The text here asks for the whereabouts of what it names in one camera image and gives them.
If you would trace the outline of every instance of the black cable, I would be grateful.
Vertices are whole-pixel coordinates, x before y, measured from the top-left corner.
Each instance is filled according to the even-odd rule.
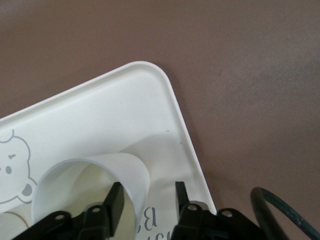
[[[299,213],[272,192],[255,187],[251,191],[251,203],[254,214],[268,240],[289,240],[268,208],[266,201],[286,215],[310,239],[320,240],[317,232]]]

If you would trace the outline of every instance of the white plastic tray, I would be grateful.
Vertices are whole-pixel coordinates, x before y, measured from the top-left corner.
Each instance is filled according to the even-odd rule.
[[[137,239],[170,238],[177,224],[175,181],[185,182],[190,200],[216,213],[170,81],[152,63],[126,64],[0,119],[0,141],[0,212],[29,225],[27,202],[50,167],[118,152],[140,158],[150,174]]]

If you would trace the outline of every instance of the gray outline drawing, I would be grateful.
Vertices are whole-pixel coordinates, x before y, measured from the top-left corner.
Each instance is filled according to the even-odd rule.
[[[12,135],[11,135],[11,137],[10,137],[8,140],[6,140],[6,141],[0,141],[0,144],[6,144],[6,143],[10,142],[13,138],[16,138],[16,139],[19,139],[19,140],[23,141],[24,144],[26,145],[27,149],[28,149],[28,153],[29,153],[29,154],[28,154],[28,158],[27,158],[27,161],[26,161],[26,162],[27,162],[27,165],[28,165],[28,179],[31,180],[32,182],[34,182],[34,184],[35,184],[35,186],[36,186],[36,185],[37,185],[36,181],[35,181],[34,179],[32,179],[31,176],[30,176],[30,164],[29,164],[29,161],[30,161],[30,157],[31,157],[31,150],[30,150],[30,147],[29,147],[28,143],[27,143],[22,137],[15,136],[15,131],[12,130]],[[8,202],[11,202],[11,201],[13,201],[14,199],[17,199],[17,198],[18,198],[21,202],[23,202],[23,203],[25,203],[25,204],[31,203],[31,200],[30,200],[30,201],[24,201],[24,200],[21,199],[21,197],[19,196],[20,194],[23,194],[24,196],[28,197],[28,196],[30,196],[30,195],[33,193],[34,189],[33,189],[32,187],[31,187],[31,193],[30,193],[29,195],[25,195],[25,194],[23,193],[23,192],[25,192],[25,191],[28,191],[28,189],[27,189],[28,185],[29,185],[29,187],[31,187],[30,184],[29,184],[28,182],[26,182],[25,188],[23,189],[22,192],[17,193],[16,196],[10,198],[9,200],[0,202],[0,204],[5,204],[5,203],[8,203]]]

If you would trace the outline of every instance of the brown table surface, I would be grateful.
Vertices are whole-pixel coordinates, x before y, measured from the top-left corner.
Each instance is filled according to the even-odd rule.
[[[0,2],[0,118],[137,60],[168,75],[218,209],[255,219],[262,186],[320,230],[320,1]]]

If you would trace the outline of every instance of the bear ear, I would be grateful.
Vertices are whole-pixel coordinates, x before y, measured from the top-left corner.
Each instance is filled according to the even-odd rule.
[[[25,183],[25,187],[22,190],[22,192],[18,195],[18,198],[25,204],[31,203],[32,196],[34,194],[34,191],[36,190],[36,186],[36,182],[33,179],[28,178]]]
[[[15,135],[15,131],[11,130],[3,130],[0,132],[0,143],[9,142]]]

